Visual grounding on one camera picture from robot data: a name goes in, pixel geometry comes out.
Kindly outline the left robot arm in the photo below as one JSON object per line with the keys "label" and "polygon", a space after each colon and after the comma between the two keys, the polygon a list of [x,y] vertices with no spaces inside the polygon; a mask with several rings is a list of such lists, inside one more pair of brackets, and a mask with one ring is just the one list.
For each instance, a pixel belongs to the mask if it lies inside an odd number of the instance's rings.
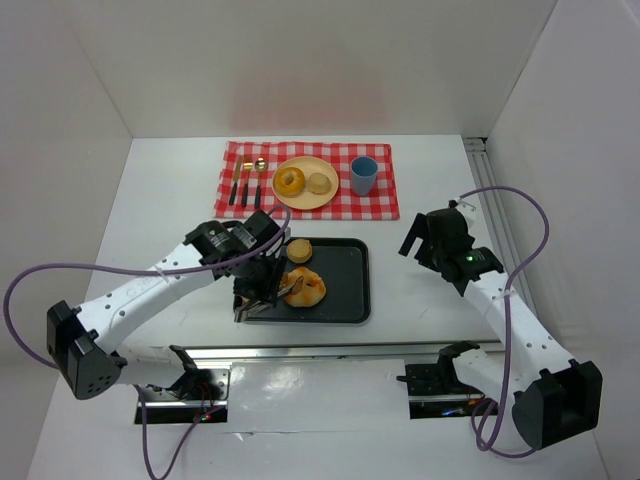
{"label": "left robot arm", "polygon": [[78,400],[116,384],[196,395],[211,383],[185,348],[128,347],[126,339],[190,293],[231,278],[234,320],[275,306],[290,293],[283,281],[280,249],[287,225],[257,210],[243,222],[210,220],[198,225],[169,254],[104,296],[75,307],[60,301],[47,312],[47,350]]}

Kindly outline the orange glazed donut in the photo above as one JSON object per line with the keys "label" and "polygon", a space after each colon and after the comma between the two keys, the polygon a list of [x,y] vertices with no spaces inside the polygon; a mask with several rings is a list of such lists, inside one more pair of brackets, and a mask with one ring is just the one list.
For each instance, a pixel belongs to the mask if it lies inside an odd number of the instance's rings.
{"label": "orange glazed donut", "polygon": [[304,172],[297,167],[280,168],[273,177],[275,191],[282,196],[296,196],[305,189],[305,185]]}

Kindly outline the tan muffin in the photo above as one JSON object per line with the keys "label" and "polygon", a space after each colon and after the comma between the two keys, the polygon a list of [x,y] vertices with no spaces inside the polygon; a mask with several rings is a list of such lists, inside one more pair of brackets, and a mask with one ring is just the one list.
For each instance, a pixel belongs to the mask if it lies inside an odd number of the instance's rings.
{"label": "tan muffin", "polygon": [[316,172],[309,176],[306,187],[312,194],[324,195],[331,191],[332,183],[327,175]]}

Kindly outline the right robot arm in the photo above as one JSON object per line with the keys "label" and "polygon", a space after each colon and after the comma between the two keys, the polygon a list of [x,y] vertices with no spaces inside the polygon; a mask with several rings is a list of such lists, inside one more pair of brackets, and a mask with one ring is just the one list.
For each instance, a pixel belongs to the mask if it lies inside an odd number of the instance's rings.
{"label": "right robot arm", "polygon": [[452,284],[487,321],[505,348],[497,363],[471,341],[442,348],[423,380],[425,387],[468,386],[510,414],[533,450],[594,429],[599,421],[603,377],[591,362],[578,362],[557,343],[512,288],[503,265],[477,247],[468,220],[455,203],[419,213],[399,253],[421,243],[418,263]]}

